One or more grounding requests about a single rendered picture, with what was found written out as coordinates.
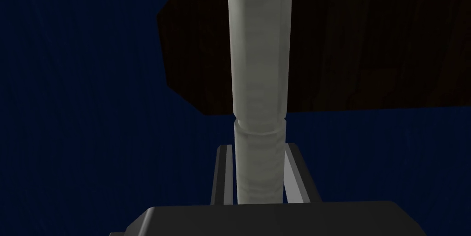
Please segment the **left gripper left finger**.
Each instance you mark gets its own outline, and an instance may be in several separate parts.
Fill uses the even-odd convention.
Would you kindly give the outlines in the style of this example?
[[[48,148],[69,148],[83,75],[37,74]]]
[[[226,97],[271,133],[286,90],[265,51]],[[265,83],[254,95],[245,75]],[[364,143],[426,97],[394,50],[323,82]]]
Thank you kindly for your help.
[[[233,205],[233,154],[232,145],[217,148],[211,205]]]

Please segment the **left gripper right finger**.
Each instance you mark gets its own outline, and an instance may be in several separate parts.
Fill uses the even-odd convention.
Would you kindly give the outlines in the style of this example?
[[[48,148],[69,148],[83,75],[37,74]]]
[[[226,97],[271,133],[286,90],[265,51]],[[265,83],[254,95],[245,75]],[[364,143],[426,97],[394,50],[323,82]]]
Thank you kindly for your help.
[[[299,147],[295,143],[285,145],[284,192],[288,203],[322,201]]]

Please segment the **pale grey cylindrical handle bar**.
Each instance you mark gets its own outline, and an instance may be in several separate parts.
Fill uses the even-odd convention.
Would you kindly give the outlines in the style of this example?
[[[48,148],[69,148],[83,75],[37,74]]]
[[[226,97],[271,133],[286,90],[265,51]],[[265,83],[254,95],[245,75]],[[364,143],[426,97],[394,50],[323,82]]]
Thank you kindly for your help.
[[[292,0],[228,0],[238,204],[283,201]]]

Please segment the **dark brown wooden door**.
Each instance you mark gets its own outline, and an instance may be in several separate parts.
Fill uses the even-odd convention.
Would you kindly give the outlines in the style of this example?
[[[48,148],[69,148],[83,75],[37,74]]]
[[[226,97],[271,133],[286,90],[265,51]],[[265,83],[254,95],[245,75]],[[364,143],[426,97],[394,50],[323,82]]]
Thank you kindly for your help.
[[[289,112],[471,106],[471,0],[293,0]],[[156,17],[169,88],[231,115],[228,0]]]

